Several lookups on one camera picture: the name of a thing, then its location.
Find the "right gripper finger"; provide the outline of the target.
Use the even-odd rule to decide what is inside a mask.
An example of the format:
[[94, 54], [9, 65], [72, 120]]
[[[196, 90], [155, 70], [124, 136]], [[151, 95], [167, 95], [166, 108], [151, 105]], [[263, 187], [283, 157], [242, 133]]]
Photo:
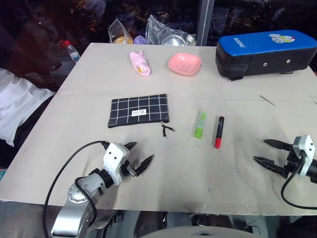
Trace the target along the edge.
[[280, 149], [280, 150], [291, 150], [292, 144], [288, 144], [279, 140], [275, 139], [265, 139], [264, 143], [268, 144], [269, 146]]
[[254, 160], [261, 166], [263, 166], [264, 168], [274, 172], [274, 173], [277, 173], [279, 175], [283, 175], [284, 172], [285, 172], [285, 169], [280, 167], [280, 166], [277, 166], [274, 162], [274, 160], [270, 160], [270, 159], [267, 159], [267, 158], [264, 158], [264, 157], [259, 157], [259, 156], [254, 156]]

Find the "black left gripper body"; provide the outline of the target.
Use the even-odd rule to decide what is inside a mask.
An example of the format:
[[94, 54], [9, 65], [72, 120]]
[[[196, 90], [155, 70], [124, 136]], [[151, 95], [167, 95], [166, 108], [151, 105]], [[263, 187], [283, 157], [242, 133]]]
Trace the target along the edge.
[[123, 159], [123, 162], [120, 165], [120, 175], [122, 177], [127, 177], [129, 175], [131, 175], [132, 177], [137, 177], [138, 173], [136, 171], [136, 169], [130, 167], [130, 162], [128, 161], [128, 156], [129, 154]]

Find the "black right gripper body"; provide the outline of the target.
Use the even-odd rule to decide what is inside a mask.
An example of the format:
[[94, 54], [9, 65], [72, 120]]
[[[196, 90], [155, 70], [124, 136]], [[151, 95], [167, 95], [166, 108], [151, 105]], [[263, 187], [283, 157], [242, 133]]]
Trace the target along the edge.
[[299, 174], [302, 166], [301, 158], [297, 156], [293, 149], [291, 149], [288, 154], [286, 164], [284, 165], [283, 178], [287, 179], [289, 174]]

